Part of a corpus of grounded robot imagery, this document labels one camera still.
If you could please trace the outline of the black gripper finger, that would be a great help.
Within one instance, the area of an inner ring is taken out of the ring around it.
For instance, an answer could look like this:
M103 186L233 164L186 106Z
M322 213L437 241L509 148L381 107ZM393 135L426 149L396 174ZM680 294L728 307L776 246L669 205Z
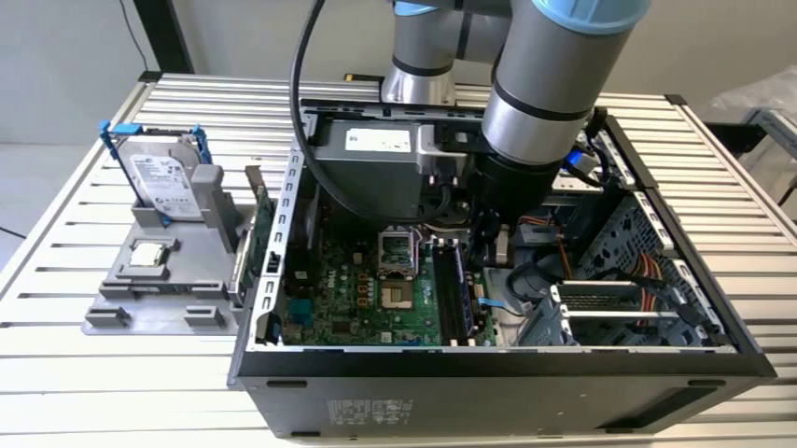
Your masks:
M470 271L480 272L490 261L490 246L500 234L500 216L480 213L470 230Z

